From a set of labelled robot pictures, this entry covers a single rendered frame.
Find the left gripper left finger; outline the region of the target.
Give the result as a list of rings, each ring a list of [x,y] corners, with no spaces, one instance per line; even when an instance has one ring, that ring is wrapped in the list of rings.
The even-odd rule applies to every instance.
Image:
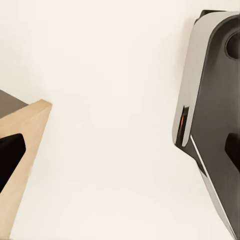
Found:
[[[0,193],[26,153],[22,133],[0,138]]]

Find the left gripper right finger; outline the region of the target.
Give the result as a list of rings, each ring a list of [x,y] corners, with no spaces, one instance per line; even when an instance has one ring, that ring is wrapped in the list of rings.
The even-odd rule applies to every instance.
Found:
[[[240,173],[240,135],[229,133],[225,142],[224,151]]]

